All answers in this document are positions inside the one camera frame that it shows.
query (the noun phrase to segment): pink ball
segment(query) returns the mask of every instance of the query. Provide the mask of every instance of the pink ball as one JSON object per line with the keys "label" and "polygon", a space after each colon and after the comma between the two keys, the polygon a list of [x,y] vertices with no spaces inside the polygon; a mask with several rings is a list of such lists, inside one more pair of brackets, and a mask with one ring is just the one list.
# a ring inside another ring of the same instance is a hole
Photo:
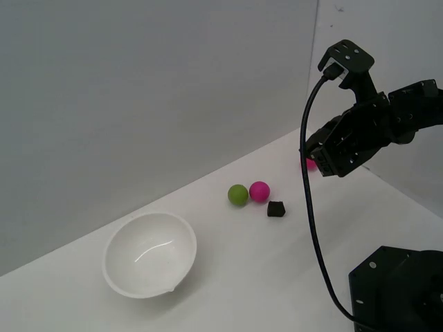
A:
{"label": "pink ball", "polygon": [[308,158],[306,158],[306,166],[308,171],[314,171],[317,169],[316,162]]}
{"label": "pink ball", "polygon": [[271,188],[269,188],[269,186],[262,181],[254,182],[249,188],[249,196],[252,200],[258,203],[266,202],[270,193]]}

